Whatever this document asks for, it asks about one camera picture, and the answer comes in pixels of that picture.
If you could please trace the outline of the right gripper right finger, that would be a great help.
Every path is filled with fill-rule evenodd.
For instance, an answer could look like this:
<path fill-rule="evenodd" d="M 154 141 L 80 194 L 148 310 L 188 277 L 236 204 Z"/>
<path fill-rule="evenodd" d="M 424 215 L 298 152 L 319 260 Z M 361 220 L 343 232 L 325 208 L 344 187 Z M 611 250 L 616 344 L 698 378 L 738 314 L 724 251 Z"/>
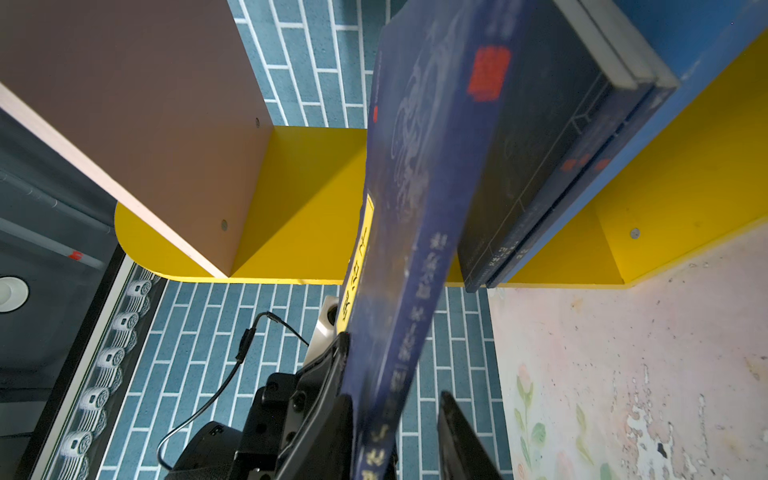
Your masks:
<path fill-rule="evenodd" d="M 437 431 L 441 479 L 502 479 L 456 400 L 448 391 L 440 393 Z"/>

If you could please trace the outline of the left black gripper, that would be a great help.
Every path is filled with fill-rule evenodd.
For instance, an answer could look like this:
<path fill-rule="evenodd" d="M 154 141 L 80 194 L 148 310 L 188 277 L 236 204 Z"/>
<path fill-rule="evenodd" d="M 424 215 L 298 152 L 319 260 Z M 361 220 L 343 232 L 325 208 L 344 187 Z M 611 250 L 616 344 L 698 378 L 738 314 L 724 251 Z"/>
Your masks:
<path fill-rule="evenodd" d="M 313 420 L 341 393 L 349 349 L 333 347 L 299 373 L 273 373 L 255 394 L 230 470 L 232 479 L 286 479 L 288 458 Z"/>

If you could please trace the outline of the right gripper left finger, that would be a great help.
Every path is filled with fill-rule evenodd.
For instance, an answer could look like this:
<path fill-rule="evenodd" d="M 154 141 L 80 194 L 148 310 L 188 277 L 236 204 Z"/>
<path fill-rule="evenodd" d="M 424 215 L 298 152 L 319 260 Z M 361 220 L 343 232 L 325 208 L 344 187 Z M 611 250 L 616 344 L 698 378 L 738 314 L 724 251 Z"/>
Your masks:
<path fill-rule="evenodd" d="M 279 469 L 277 479 L 349 479 L 353 452 L 352 400 L 341 395 L 322 419 L 313 420 Z"/>

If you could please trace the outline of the navy book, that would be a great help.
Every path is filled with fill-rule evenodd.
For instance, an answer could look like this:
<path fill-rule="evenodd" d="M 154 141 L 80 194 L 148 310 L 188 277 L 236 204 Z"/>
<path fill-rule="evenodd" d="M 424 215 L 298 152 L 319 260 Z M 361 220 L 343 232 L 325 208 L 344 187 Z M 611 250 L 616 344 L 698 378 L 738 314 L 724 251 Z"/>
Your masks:
<path fill-rule="evenodd" d="M 680 82 L 672 70 L 665 64 L 650 43 L 615 2 L 585 2 L 588 4 L 588 12 L 597 15 L 599 21 L 602 22 L 603 31 L 607 33 L 612 45 L 619 53 L 623 56 L 632 55 L 635 59 L 644 61 L 648 71 L 654 75 L 655 81 L 640 103 L 626 116 L 615 132 L 608 137 L 605 144 L 563 193 L 548 215 L 538 224 L 533 235 L 524 242 L 520 251 L 507 263 L 495 281 L 487 287 L 498 285 L 511 272 L 513 266 L 519 263 L 521 257 L 524 256 L 527 245 L 533 242 L 535 235 L 543 227 L 543 224 L 554 217 L 556 210 L 564 209 L 568 204 L 572 203 L 577 189 L 587 186 L 593 181 L 598 170 L 611 161 L 612 157 L 623 148 L 627 141 L 636 134 L 680 86 Z"/>
<path fill-rule="evenodd" d="M 382 29 L 337 324 L 350 475 L 380 479 L 497 129 L 531 1 L 409 1 Z"/>
<path fill-rule="evenodd" d="M 655 81 L 585 1 L 532 1 L 462 234 L 465 289 L 490 286 Z"/>

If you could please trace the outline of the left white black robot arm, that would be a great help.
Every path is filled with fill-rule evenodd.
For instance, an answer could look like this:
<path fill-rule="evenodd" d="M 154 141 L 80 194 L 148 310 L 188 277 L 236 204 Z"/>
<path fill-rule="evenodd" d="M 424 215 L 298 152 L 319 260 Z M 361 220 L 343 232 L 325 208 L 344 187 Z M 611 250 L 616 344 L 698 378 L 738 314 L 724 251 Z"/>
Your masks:
<path fill-rule="evenodd" d="M 185 447 L 169 479 L 349 479 L 353 406 L 340 392 L 346 334 L 295 374 L 273 373 L 238 430 L 211 421 Z"/>

